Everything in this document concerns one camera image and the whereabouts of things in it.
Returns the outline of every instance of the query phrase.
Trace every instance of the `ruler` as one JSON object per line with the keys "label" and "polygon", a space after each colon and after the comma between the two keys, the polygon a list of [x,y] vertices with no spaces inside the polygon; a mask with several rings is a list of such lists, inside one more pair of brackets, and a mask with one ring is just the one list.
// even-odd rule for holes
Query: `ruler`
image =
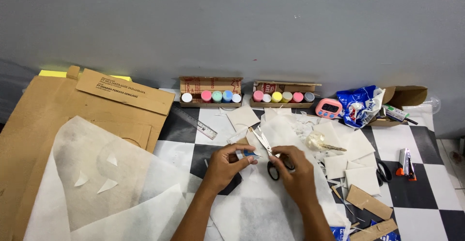
{"label": "ruler", "polygon": [[216,137],[216,135],[218,135],[216,131],[212,130],[209,126],[203,124],[200,120],[187,114],[176,105],[171,105],[170,112],[176,114],[181,119],[194,126],[194,128],[196,128],[198,131],[200,131],[202,134],[204,134],[211,140],[213,140]]}

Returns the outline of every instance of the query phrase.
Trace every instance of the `stapler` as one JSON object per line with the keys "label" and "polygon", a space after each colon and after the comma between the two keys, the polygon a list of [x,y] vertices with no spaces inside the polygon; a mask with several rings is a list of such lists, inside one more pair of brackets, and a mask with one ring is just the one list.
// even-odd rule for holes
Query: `stapler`
{"label": "stapler", "polygon": [[417,176],[415,175],[415,171],[413,170],[413,164],[411,162],[409,149],[400,150],[399,163],[400,166],[396,171],[396,175],[406,175],[409,181],[416,181]]}

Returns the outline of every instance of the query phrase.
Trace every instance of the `paint bottle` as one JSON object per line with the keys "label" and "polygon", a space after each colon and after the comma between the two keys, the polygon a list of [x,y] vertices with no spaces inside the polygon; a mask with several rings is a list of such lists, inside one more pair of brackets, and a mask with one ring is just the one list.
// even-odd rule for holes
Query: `paint bottle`
{"label": "paint bottle", "polygon": [[181,99],[182,99],[182,102],[191,102],[192,101],[192,95],[190,93],[184,93],[182,96],[181,96]]}
{"label": "paint bottle", "polygon": [[262,101],[265,102],[265,103],[270,103],[271,102],[271,95],[270,94],[264,94]]}
{"label": "paint bottle", "polygon": [[240,103],[242,100],[242,96],[240,94],[233,94],[232,96],[232,102],[234,103]]}
{"label": "paint bottle", "polygon": [[315,100],[315,95],[312,92],[305,92],[304,100],[307,102],[313,102]]}
{"label": "paint bottle", "polygon": [[208,90],[204,90],[202,91],[201,98],[203,102],[210,103],[212,102],[212,93]]}
{"label": "paint bottle", "polygon": [[223,92],[223,100],[222,100],[222,102],[223,103],[230,103],[232,99],[233,99],[233,93],[231,92],[231,90],[225,90]]}
{"label": "paint bottle", "polygon": [[221,93],[218,90],[212,92],[212,100],[213,100],[213,102],[221,103],[222,99],[223,99],[223,93]]}
{"label": "paint bottle", "polygon": [[283,98],[281,99],[281,103],[288,103],[292,99],[292,93],[289,91],[283,92]]}
{"label": "paint bottle", "polygon": [[263,92],[261,92],[260,90],[256,90],[253,93],[253,101],[261,102],[262,100],[263,100]]}
{"label": "paint bottle", "polygon": [[282,99],[283,99],[283,95],[281,94],[281,92],[276,91],[276,92],[273,92],[273,94],[271,95],[271,102],[272,103],[278,103]]}
{"label": "paint bottle", "polygon": [[294,95],[292,96],[292,100],[290,103],[300,103],[301,101],[304,100],[304,95],[300,92],[294,92]]}

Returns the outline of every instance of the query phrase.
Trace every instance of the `hand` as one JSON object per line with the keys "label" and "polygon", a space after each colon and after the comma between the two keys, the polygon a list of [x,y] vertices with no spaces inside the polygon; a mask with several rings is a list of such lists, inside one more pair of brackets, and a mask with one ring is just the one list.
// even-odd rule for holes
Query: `hand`
{"label": "hand", "polygon": [[203,187],[206,187],[218,194],[222,191],[242,169],[246,168],[249,164],[257,164],[253,157],[248,156],[239,160],[236,155],[236,150],[253,151],[255,147],[245,144],[229,144],[221,149],[213,152],[210,157],[210,163],[202,181]]}
{"label": "hand", "polygon": [[[271,150],[275,155],[280,154],[279,158],[270,156],[270,161],[283,179],[284,188],[299,208],[315,202],[318,204],[313,165],[305,158],[304,152],[294,146],[278,146]],[[294,173],[289,173],[284,166],[283,159],[286,157],[291,159],[295,167]]]}

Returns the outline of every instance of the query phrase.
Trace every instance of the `table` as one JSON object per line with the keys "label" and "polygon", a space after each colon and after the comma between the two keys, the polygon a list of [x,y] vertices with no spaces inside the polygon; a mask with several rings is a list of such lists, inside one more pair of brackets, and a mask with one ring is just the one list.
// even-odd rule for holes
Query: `table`
{"label": "table", "polygon": [[[247,104],[250,95],[245,95],[243,104]],[[293,113],[310,109],[293,109]],[[170,114],[161,131],[154,155],[168,161],[178,168],[203,178],[207,169],[206,162],[216,149],[227,144],[226,140],[235,133],[226,115],[218,108],[183,108],[190,115],[218,132],[214,140],[210,140],[194,127],[176,115]],[[263,108],[253,111],[261,117]],[[391,128],[370,127],[362,129],[375,149],[375,156],[385,161],[393,180],[381,186],[379,200],[394,208],[392,218],[398,224],[397,233],[404,241],[424,240],[465,240],[465,213],[460,206],[454,188],[450,182],[444,163],[439,156],[433,127],[433,116],[427,113],[411,113],[411,123]],[[407,181],[405,177],[395,176],[398,158],[395,153],[409,148],[414,163],[417,181]],[[228,195],[242,181],[237,174],[232,182],[219,194]],[[346,213],[352,222],[359,222],[359,228],[366,228],[370,220],[381,221],[374,214],[360,210],[347,203],[355,216],[346,211],[342,202],[334,196],[338,209]],[[206,240],[222,240],[214,224],[209,222]]]}

